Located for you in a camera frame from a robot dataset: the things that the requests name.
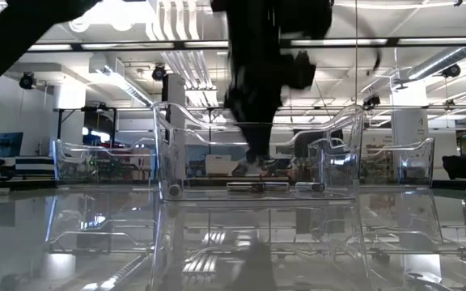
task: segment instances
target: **ceiling duct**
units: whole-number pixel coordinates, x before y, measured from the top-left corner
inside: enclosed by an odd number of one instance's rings
[[[102,83],[118,86],[145,106],[152,104],[152,98],[125,77],[125,66],[117,58],[110,61],[102,53],[96,53],[89,59],[89,73],[98,74]]]
[[[413,67],[407,74],[409,80],[421,80],[436,74],[458,61],[466,58],[466,46],[460,48],[446,48],[442,52]]]
[[[447,67],[454,65],[458,61],[462,61],[466,58],[466,46],[459,48],[446,48],[442,52],[437,53],[428,60],[422,62],[420,65],[414,66],[411,69],[398,69],[390,70],[383,76],[379,76],[370,85],[364,87],[360,93],[364,93],[366,90],[372,88],[374,91],[390,84],[389,78],[396,76],[399,82],[409,82],[413,80],[420,80],[426,77],[436,74]]]

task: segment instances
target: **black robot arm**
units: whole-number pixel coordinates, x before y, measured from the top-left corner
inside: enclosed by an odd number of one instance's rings
[[[0,77],[54,24],[76,19],[99,0],[8,0],[0,13]]]

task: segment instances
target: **cable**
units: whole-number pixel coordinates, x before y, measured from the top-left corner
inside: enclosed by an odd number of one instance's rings
[[[328,112],[327,104],[324,101],[323,94],[321,94],[320,84],[318,84],[316,78],[314,78],[314,82],[316,82],[316,87],[317,87],[318,92],[320,93],[321,101],[323,101],[324,110],[326,110],[328,118],[332,119],[332,117],[330,117],[330,112]]]
[[[358,84],[358,63],[359,63],[359,13],[358,13],[358,0],[355,0],[355,102],[354,104],[357,105],[357,84]],[[375,63],[375,67],[378,67],[380,64],[380,58],[377,59],[378,63]]]
[[[357,4],[357,0],[355,0],[355,4],[351,3],[339,3],[336,2],[337,6],[349,7],[349,8],[356,8],[356,9],[376,9],[376,10],[410,10],[410,9],[417,9],[417,8],[436,8],[436,7],[445,7],[445,6],[454,6],[456,2],[443,2],[443,3],[431,3],[431,4],[410,4],[410,5],[377,5],[377,4]]]

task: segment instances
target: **ceiling light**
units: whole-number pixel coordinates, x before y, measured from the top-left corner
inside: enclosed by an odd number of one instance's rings
[[[146,42],[146,43],[101,43],[101,44],[82,44],[85,50],[127,50],[127,49],[151,49],[151,50],[169,50],[174,49],[172,42]]]
[[[29,51],[70,51],[73,50],[69,44],[34,44]]]
[[[125,93],[136,99],[139,103],[143,104],[144,106],[146,106],[147,103],[152,104],[152,101],[150,99],[148,99],[142,92],[140,92],[129,82],[127,82],[125,78],[123,78],[123,76],[113,72],[111,68],[109,68],[108,66],[105,66],[105,69],[107,70],[106,73],[102,72],[101,70],[96,70],[96,72],[98,74],[106,76],[109,84],[118,86]]]
[[[189,41],[189,42],[185,42],[184,46],[189,49],[197,49],[197,48],[228,49],[229,43],[227,40]]]
[[[398,44],[466,44],[466,37],[408,38],[399,40]]]
[[[371,45],[385,44],[386,39],[343,39],[343,40],[292,40],[291,46],[337,46],[337,45]]]

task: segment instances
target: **white wall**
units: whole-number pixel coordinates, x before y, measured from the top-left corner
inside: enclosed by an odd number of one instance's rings
[[[0,78],[0,133],[23,133],[21,155],[36,155],[37,146],[42,141],[49,144],[53,116],[53,97],[38,90],[26,91],[17,81]]]

